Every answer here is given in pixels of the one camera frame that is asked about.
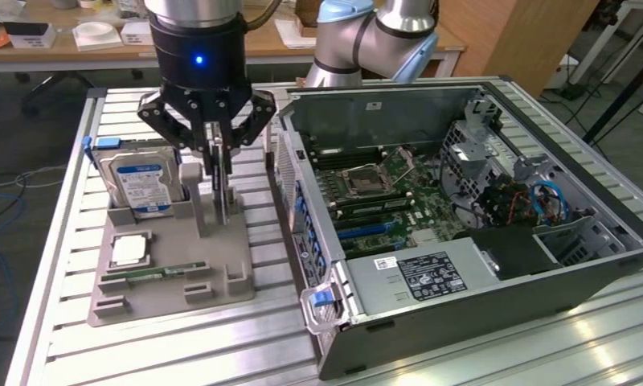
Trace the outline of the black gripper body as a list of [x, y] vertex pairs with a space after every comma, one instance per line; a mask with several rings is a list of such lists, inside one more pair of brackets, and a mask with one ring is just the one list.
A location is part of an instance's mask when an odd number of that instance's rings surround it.
[[204, 129], [228, 124], [252, 96], [245, 71], [246, 22], [232, 18], [213, 27], [184, 27], [150, 19], [164, 102]]

